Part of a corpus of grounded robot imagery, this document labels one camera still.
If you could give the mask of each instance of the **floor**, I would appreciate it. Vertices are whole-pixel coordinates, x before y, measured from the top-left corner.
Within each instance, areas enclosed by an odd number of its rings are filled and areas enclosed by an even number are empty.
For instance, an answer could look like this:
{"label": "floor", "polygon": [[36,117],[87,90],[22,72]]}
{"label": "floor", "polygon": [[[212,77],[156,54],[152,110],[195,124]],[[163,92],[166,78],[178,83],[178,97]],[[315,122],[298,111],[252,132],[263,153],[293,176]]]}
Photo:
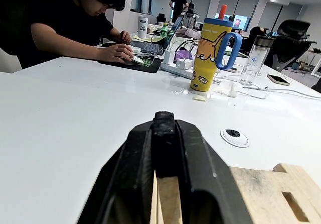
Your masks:
{"label": "floor", "polygon": [[316,83],[319,81],[318,77],[312,76],[311,73],[300,70],[293,72],[293,70],[289,68],[288,70],[283,70],[281,73],[308,87],[316,85]]}

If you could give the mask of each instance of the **black office chair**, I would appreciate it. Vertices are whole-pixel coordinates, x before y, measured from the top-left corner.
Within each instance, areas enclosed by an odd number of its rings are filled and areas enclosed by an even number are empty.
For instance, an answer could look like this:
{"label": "black office chair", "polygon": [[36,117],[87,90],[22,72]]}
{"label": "black office chair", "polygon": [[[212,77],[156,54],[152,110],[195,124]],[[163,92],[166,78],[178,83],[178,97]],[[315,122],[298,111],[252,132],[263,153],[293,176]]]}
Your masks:
{"label": "black office chair", "polygon": [[306,52],[313,41],[307,41],[306,32],[310,23],[299,20],[286,20],[281,23],[274,36],[275,41],[264,62],[265,65],[281,72],[291,66]]}
{"label": "black office chair", "polygon": [[249,55],[257,36],[264,36],[264,30],[260,27],[253,27],[250,31],[249,38],[243,40],[240,52]]}
{"label": "black office chair", "polygon": [[319,93],[321,93],[321,78],[320,78],[319,81],[316,83],[316,85],[314,85],[314,86],[312,87],[312,89],[315,90],[315,91],[317,91],[317,92],[319,92]]}
{"label": "black office chair", "polygon": [[166,22],[165,14],[159,13],[158,17],[156,17],[156,21],[158,22]]}

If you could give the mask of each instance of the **cartoon print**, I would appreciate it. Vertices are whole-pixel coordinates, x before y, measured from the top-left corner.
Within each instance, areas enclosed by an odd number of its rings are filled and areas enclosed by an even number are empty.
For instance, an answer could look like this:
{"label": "cartoon print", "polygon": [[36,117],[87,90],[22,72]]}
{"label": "cartoon print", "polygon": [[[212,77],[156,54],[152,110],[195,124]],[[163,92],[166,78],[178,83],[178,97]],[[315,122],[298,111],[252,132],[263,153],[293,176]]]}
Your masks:
{"label": "cartoon print", "polygon": [[194,80],[196,77],[196,71],[193,72],[192,80]]}
{"label": "cartoon print", "polygon": [[207,83],[207,79],[205,77],[199,76],[199,81],[203,84]]}
{"label": "cartoon print", "polygon": [[207,40],[205,38],[201,38],[199,42],[199,48],[197,50],[196,58],[200,58],[203,61],[207,59],[211,59],[212,62],[215,62],[215,53],[216,46],[219,41],[226,35],[226,32],[222,32],[214,42]]}

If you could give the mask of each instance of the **tissue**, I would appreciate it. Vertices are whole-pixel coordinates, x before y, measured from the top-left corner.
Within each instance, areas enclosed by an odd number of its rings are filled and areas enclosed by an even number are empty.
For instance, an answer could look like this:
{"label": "tissue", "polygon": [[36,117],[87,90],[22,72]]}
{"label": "tissue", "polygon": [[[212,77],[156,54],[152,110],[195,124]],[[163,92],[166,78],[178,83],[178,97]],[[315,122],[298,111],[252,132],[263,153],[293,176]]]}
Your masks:
{"label": "tissue", "polygon": [[220,85],[213,89],[214,92],[224,94],[228,97],[236,97],[237,92],[243,88],[239,82],[222,81]]}

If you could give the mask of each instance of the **bottle cap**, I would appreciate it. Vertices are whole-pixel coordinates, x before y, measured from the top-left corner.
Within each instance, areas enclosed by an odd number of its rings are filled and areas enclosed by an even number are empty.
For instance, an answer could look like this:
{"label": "bottle cap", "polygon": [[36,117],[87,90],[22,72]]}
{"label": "bottle cap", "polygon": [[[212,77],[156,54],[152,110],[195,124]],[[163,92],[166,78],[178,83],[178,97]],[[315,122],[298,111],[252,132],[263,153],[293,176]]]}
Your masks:
{"label": "bottle cap", "polygon": [[254,44],[260,47],[272,47],[273,42],[274,38],[272,37],[257,36]]}

